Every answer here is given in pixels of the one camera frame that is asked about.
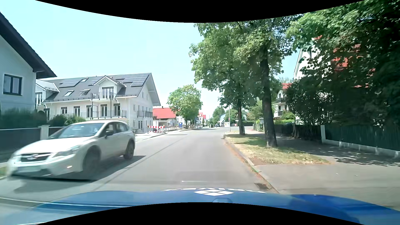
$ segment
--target white car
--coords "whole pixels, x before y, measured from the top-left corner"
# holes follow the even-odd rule
[[[71,124],[46,140],[14,152],[7,162],[7,176],[93,175],[99,162],[123,155],[133,158],[135,134],[121,121],[88,121]]]

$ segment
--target distant car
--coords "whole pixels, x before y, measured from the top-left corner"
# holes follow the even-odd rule
[[[121,121],[88,121],[71,124],[46,140],[14,152],[7,175],[62,175],[82,172],[93,175],[99,162],[123,155],[133,158],[135,134]]]

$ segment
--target license plate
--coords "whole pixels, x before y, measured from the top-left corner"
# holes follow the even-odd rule
[[[29,173],[29,172],[38,172],[40,171],[39,166],[32,166],[32,167],[19,167],[18,172],[20,173]]]

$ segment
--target road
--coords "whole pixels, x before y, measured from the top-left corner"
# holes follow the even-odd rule
[[[69,195],[104,190],[157,191],[191,187],[259,190],[254,184],[258,178],[222,139],[228,130],[202,128],[138,141],[132,161],[122,157],[108,160],[103,163],[101,172],[93,182],[0,180],[0,197],[52,201]],[[22,208],[3,203],[0,205],[0,216]]]

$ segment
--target red roof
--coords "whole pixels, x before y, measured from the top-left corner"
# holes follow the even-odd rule
[[[286,90],[292,83],[282,83],[282,89]]]
[[[170,108],[153,108],[153,116],[157,119],[175,118],[175,113]]]

